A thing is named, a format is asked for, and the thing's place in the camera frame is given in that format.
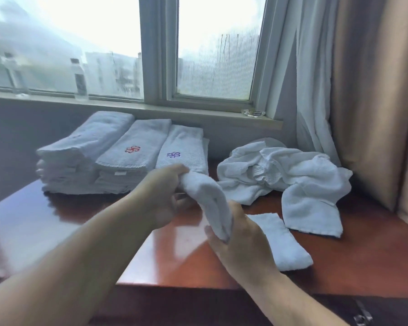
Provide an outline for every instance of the forearm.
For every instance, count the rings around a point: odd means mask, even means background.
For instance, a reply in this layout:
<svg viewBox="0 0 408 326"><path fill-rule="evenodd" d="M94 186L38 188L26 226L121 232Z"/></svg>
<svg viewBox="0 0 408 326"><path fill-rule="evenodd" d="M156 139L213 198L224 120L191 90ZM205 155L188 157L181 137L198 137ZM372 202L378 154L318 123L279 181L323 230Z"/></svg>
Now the forearm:
<svg viewBox="0 0 408 326"><path fill-rule="evenodd" d="M261 285L245 285L245 290L274 326L347 326L283 274L274 274Z"/></svg>
<svg viewBox="0 0 408 326"><path fill-rule="evenodd" d="M80 227L35 266L0 285L0 325L82 325L152 231L137 194Z"/></svg>

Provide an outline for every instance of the wall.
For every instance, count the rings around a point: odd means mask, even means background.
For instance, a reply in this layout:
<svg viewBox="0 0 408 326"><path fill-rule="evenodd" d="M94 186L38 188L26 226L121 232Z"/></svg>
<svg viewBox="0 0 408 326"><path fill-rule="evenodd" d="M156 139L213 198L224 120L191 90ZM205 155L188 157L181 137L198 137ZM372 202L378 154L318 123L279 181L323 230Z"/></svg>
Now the wall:
<svg viewBox="0 0 408 326"><path fill-rule="evenodd" d="M288 119L296 115L295 109L286 112ZM0 99L0 200L36 180L37 148L69 135L92 113L76 105ZM235 147L260 137L274 137L294 146L290 131L286 135L284 130L225 126L223 122L180 124L204 129L204 135L210 139L212 159L226 158Z"/></svg>

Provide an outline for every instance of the embroidered flower logo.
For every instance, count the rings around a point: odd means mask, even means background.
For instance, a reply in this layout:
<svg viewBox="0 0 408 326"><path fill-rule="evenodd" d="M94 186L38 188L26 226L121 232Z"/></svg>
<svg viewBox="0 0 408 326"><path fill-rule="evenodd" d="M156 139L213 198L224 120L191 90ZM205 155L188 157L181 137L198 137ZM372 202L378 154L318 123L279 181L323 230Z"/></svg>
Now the embroidered flower logo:
<svg viewBox="0 0 408 326"><path fill-rule="evenodd" d="M168 156L169 158L177 158L177 157L180 156L180 153L179 152L171 152L171 153L166 154L166 156Z"/></svg>
<svg viewBox="0 0 408 326"><path fill-rule="evenodd" d="M131 146L131 147L127 147L127 148L125 149L125 152L127 152L127 153L133 153L133 152L139 151L140 149L141 149L140 146L133 145L133 146Z"/></svg>

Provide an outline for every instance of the windowsill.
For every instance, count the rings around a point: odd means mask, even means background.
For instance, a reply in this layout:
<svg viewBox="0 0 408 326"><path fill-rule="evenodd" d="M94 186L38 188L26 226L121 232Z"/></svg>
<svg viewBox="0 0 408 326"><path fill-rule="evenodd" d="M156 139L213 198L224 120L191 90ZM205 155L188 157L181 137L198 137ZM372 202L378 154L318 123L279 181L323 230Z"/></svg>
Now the windowsill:
<svg viewBox="0 0 408 326"><path fill-rule="evenodd" d="M35 103L62 103L75 105L77 107L89 108L94 111L118 111L132 113L138 119L168 118L173 121L193 121L200 124L208 121L223 122L224 125L240 127L257 127L261 129L281 130L282 120L272 120L267 117L252 118L241 113L210 111L200 109L180 109L174 107L155 106L143 103L113 102L90 99L83 103L77 102L73 98L31 95L30 99L19 99L12 93L0 92L0 98L21 101L22 104Z"/></svg>

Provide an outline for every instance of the window pane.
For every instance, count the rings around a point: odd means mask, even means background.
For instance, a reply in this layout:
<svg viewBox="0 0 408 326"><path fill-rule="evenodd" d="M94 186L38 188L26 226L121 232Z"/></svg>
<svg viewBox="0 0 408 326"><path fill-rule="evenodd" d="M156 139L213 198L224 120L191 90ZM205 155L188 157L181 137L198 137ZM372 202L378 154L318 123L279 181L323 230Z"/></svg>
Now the window pane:
<svg viewBox="0 0 408 326"><path fill-rule="evenodd" d="M4 53L30 89L75 93L71 58L90 94L143 98L139 0L0 0L0 86Z"/></svg>
<svg viewBox="0 0 408 326"><path fill-rule="evenodd" d="M177 93L248 100L266 0L179 0Z"/></svg>

